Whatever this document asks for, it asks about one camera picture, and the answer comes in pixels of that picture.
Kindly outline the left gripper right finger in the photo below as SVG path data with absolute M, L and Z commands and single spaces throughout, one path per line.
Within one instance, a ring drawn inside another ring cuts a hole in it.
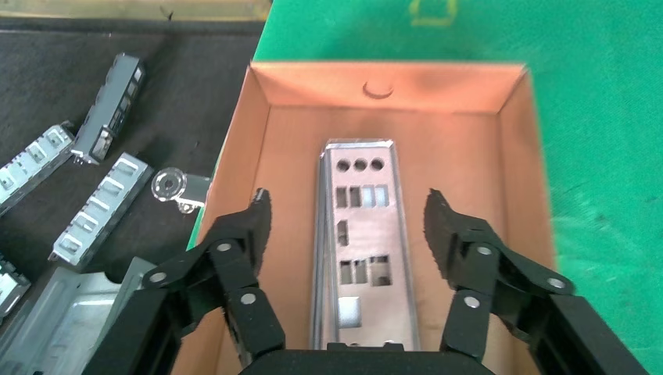
M 431 190 L 425 239 L 454 296 L 440 348 L 481 362 L 496 316 L 542 374 L 643 374 L 645 369 L 566 277 L 508 248 L 484 219 Z

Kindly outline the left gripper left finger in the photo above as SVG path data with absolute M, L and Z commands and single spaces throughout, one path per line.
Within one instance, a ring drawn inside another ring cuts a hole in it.
M 271 230 L 260 188 L 247 209 L 217 217 L 203 241 L 150 270 L 108 329 L 87 374 L 168 374 L 182 339 L 221 308 L 240 363 L 285 347 L 285 333 L 257 280 Z

